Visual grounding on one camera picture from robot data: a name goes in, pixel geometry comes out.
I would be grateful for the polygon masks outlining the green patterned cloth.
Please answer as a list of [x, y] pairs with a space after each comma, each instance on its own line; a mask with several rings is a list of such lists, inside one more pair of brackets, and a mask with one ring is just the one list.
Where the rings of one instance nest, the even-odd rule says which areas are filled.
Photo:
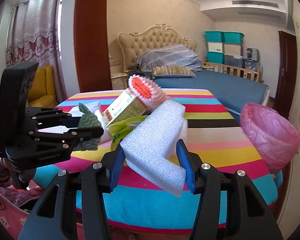
[[[102, 125], [97, 116], [92, 113], [89, 108], [83, 103], [78, 105], [79, 111], [83, 113], [78, 123], [78, 128], [101, 128]], [[101, 141], [101, 137], [93, 138], [89, 141], [83, 141], [78, 143], [74, 148], [74, 151], [95, 151], [98, 149], [98, 145]]]

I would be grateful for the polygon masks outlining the green plastic wrapper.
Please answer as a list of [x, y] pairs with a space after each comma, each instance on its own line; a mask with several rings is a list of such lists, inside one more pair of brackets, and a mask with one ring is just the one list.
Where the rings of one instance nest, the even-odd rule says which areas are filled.
[[134, 128], [142, 123], [147, 116], [136, 116], [110, 124], [108, 130], [113, 136], [111, 149], [115, 150], [122, 139], [124, 139]]

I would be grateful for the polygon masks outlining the white L-shaped foam piece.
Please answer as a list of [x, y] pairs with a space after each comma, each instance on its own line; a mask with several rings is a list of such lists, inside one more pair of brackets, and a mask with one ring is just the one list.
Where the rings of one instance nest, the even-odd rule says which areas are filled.
[[121, 142], [127, 165], [168, 193], [180, 197], [186, 171], [171, 162], [184, 125], [185, 106], [166, 100]]

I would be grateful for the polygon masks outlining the orange white foam net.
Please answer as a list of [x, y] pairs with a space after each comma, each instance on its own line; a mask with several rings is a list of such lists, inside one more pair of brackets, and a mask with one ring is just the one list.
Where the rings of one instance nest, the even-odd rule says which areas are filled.
[[160, 86], [144, 76], [130, 76], [128, 86], [150, 111], [154, 111], [170, 99]]

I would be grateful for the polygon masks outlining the white foam block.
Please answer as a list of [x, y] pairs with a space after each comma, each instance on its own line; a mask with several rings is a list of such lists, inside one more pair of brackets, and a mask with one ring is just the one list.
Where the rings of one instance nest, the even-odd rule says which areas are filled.
[[185, 119], [182, 129], [180, 130], [179, 138], [175, 142], [177, 142], [179, 139], [182, 139], [184, 143], [187, 142], [187, 129], [188, 129], [188, 121]]

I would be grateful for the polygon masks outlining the pink lace curtain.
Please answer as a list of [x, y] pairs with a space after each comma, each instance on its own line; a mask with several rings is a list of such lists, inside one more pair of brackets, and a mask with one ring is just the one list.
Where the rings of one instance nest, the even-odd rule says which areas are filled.
[[58, 37], [58, 11], [61, 0], [26, 0], [15, 4], [8, 16], [4, 66], [25, 61], [38, 68], [53, 67], [57, 103], [65, 99]]

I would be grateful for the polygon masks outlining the striped yellow pillow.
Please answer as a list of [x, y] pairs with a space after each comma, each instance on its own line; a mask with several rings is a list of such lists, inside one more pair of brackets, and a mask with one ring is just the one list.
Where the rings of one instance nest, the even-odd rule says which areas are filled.
[[151, 72], [154, 78], [157, 77], [196, 77], [193, 71], [181, 66], [154, 67]]

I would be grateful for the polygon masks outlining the beige tufted headboard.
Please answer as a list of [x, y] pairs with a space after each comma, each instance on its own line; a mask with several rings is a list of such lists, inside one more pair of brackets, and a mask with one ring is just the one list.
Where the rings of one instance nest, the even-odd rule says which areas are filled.
[[119, 33], [117, 41], [121, 48], [125, 73], [135, 71], [136, 58], [143, 52], [178, 44], [182, 44], [192, 51], [197, 47], [195, 40], [181, 37], [171, 26], [166, 24], [155, 24], [139, 33]]

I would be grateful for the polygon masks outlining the grey blue folded quilt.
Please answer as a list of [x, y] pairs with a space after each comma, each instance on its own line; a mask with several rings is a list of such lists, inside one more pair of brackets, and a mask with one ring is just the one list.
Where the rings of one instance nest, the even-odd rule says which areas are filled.
[[150, 73], [154, 67], [180, 66], [193, 72], [202, 70], [199, 56], [182, 44], [156, 48], [136, 57], [134, 68]]

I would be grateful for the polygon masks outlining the checkered black white bag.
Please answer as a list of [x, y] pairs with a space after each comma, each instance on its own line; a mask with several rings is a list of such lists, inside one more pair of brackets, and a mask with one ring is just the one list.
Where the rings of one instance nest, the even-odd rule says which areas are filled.
[[245, 68], [257, 71], [260, 65], [260, 52], [257, 48], [242, 47], [243, 63]]

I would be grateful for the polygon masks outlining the teal storage box lower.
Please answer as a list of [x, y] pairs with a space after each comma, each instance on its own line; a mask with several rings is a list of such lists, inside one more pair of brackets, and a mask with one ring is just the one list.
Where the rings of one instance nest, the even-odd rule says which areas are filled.
[[207, 51], [207, 62], [223, 64], [224, 53], [220, 51]]

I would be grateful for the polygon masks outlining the white storage box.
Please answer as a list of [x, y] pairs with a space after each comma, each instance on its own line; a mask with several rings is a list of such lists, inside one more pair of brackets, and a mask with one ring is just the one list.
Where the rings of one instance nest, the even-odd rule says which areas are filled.
[[208, 42], [208, 50], [215, 51], [215, 52], [224, 52], [224, 45], [222, 42]]

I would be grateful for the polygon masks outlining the teal storage box top-right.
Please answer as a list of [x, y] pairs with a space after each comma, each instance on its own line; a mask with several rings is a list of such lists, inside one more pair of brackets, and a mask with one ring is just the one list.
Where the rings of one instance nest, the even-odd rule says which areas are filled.
[[224, 42], [230, 44], [239, 44], [243, 45], [244, 43], [244, 34], [236, 31], [224, 31]]

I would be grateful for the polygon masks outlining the teal storage box top-left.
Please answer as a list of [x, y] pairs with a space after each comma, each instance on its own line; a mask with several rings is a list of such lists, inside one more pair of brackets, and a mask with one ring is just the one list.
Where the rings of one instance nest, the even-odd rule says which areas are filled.
[[209, 42], [224, 42], [224, 33], [222, 31], [205, 31], [205, 40]]

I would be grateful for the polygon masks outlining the ceiling air vent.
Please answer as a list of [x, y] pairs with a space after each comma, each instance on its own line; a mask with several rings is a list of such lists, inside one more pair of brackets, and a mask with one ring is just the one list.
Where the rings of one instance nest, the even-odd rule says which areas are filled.
[[252, 0], [232, 0], [233, 5], [260, 5], [264, 7], [279, 8], [277, 3], [266, 1], [252, 1]]

